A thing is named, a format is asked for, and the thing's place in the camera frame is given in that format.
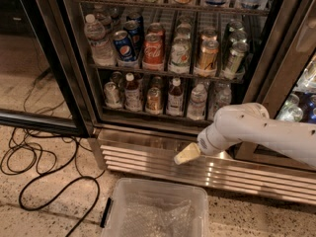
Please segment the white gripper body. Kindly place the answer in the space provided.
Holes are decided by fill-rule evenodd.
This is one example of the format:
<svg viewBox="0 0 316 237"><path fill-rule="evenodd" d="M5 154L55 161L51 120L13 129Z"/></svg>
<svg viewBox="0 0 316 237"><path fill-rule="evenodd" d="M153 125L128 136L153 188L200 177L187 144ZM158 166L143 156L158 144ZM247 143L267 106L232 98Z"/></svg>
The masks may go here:
<svg viewBox="0 0 316 237"><path fill-rule="evenodd" d="M197 136L197 145L205 155L214 155L230 147L230 143L212 124Z"/></svg>

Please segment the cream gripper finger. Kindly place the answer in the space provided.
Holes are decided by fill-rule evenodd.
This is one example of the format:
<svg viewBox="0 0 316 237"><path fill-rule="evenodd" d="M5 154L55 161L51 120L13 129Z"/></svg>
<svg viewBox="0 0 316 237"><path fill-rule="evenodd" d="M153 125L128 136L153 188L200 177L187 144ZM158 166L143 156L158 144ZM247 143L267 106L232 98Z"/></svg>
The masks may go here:
<svg viewBox="0 0 316 237"><path fill-rule="evenodd" d="M179 152L174 161L177 165L182 165L190 161L196 160L200 156L200 149L196 143L190 143L186 148Z"/></svg>

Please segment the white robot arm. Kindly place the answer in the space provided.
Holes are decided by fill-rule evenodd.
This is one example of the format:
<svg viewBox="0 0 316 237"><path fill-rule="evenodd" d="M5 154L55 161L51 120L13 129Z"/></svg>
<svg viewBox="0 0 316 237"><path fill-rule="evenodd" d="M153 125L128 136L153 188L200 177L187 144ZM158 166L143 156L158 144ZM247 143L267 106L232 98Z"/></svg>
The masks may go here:
<svg viewBox="0 0 316 237"><path fill-rule="evenodd" d="M263 145L284 156L316 166L316 125L271 119L261 104L248 103L220 108L213 123L174 157L177 165L202 154L215 155L241 142Z"/></svg>

